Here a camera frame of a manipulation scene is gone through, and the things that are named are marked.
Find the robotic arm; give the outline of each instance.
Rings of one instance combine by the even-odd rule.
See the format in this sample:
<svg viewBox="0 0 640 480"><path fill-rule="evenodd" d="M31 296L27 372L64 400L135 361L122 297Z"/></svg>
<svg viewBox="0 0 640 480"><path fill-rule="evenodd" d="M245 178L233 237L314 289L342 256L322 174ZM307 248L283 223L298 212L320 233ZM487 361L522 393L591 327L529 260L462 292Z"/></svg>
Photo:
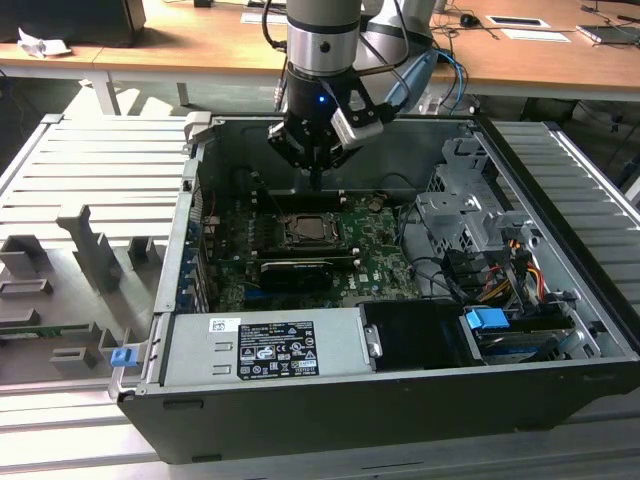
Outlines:
<svg viewBox="0 0 640 480"><path fill-rule="evenodd" d="M395 118L400 108L374 104L362 77L393 71L410 55L429 50L434 3L385 0L380 14L369 22L365 41L378 59L400 60L360 71L353 63L361 0L288 0L287 42L273 41L263 19L269 43L288 56L287 112L283 122L270 128L269 143L292 167L310 171L312 188L320 188L323 171L340 167Z"/></svg>

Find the warning label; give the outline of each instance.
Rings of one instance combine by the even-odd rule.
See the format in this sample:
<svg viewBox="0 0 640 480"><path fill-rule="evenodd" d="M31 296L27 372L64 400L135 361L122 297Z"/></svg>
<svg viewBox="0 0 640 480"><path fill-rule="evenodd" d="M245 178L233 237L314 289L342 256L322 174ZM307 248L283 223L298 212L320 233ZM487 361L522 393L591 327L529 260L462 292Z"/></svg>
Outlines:
<svg viewBox="0 0 640 480"><path fill-rule="evenodd" d="M238 345L242 380L319 374L313 322L240 325Z"/></svg>

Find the desk surface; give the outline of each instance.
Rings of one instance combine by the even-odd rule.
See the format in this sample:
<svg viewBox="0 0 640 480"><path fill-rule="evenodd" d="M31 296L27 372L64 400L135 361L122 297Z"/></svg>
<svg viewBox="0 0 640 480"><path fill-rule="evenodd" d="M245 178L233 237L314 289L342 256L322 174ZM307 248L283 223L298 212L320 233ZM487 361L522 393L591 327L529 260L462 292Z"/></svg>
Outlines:
<svg viewBox="0 0 640 480"><path fill-rule="evenodd" d="M0 43L0 69L10 67L82 68L93 69L93 61L102 47L73 46L73 55L57 57L30 57L15 43Z"/></svg>
<svg viewBox="0 0 640 480"><path fill-rule="evenodd" d="M473 10L485 26L490 26L485 15L511 15L541 18L550 29L573 31L564 33L570 43L510 40L499 30L493 30L500 38L494 40L484 30L460 31L453 40L454 51L472 84L640 92L640 51L593 47L575 27L604 20L580 11L576 0L458 0L456 5ZM640 9L631 5L600 3L600 10L611 18L640 16ZM98 70L233 75L275 74L282 67L282 54L267 45L260 25L240 23L242 7L195 9L190 0L145 0L145 11L146 31L136 48L73 47L72 56L38 60L15 45L0 44L0 65L87 68L92 64ZM434 15L432 24L457 26L459 15L456 11ZM286 35L284 26L270 30L274 38ZM448 48L444 35L436 33L435 38ZM438 66L434 74L436 82L452 77L446 65Z"/></svg>

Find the motherboard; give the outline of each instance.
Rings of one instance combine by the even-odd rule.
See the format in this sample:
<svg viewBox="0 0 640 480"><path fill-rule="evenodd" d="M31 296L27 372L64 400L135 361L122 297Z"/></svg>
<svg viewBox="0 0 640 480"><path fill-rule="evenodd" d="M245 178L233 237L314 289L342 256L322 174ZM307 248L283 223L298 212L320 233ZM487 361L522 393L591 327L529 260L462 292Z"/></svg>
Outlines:
<svg viewBox="0 0 640 480"><path fill-rule="evenodd" d="M216 312L418 298L383 193L227 199L205 229Z"/></svg>

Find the floor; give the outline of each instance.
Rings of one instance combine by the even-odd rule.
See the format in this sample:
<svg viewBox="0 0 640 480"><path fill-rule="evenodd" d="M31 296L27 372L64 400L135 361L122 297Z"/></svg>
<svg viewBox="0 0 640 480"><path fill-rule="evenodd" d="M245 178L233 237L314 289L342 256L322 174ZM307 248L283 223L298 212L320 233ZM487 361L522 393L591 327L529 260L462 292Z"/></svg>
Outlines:
<svg viewBox="0 0 640 480"><path fill-rule="evenodd" d="M121 82L116 84L123 114L185 115L191 110L215 113L268 112L273 90L221 84L189 85L190 107L178 105L175 84ZM500 120L518 120L525 99L509 97L470 98L479 102L483 113ZM566 102L542 100L536 119L556 119L570 109ZM0 77L0 170L13 159L44 113L66 112L72 116L100 114L88 82L47 79L6 79ZM640 128L626 141L609 165L613 152L640 120L638 104L580 102L573 118L563 129L582 151L610 178L616 178L624 164L640 152Z"/></svg>

